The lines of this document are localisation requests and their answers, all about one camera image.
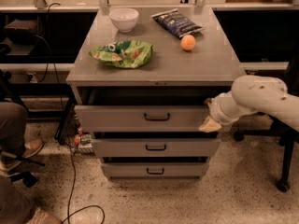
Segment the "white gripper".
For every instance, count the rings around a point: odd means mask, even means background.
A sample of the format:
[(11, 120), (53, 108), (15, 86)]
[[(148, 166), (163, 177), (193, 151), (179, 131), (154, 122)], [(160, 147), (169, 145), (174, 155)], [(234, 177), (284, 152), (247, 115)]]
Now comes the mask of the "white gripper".
[(216, 132), (221, 125), (228, 125), (243, 116), (255, 114), (257, 97), (257, 93), (253, 91), (229, 91), (214, 98), (205, 99), (210, 116), (206, 117), (198, 130), (204, 133)]

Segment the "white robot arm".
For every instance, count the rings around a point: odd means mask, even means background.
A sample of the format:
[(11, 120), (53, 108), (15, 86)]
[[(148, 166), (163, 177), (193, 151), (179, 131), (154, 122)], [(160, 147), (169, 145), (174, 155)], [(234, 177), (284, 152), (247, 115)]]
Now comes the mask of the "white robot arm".
[(299, 97), (288, 94), (279, 78), (246, 75), (237, 78), (231, 90), (206, 100), (209, 115), (199, 130), (218, 131), (240, 117), (258, 112), (270, 115), (299, 131)]

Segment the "black rolling robot base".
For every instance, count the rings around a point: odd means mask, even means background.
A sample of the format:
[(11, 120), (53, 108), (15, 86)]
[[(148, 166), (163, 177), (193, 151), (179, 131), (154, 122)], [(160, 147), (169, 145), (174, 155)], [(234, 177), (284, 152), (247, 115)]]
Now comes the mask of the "black rolling robot base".
[[(288, 87), (288, 93), (298, 96), (299, 92), (299, 65), (289, 63), (285, 70), (247, 70), (248, 75), (262, 77), (281, 78)], [(289, 171), (292, 162), (292, 152), (294, 143), (298, 142), (299, 132), (292, 129), (287, 124), (271, 116), (273, 120), (268, 130), (238, 130), (234, 133), (235, 141), (242, 141), (246, 135), (255, 136), (279, 136), (278, 144), (284, 147), (284, 156), (282, 164), (282, 174), (280, 180), (276, 183), (277, 189), (287, 192), (291, 185), (289, 183)]]

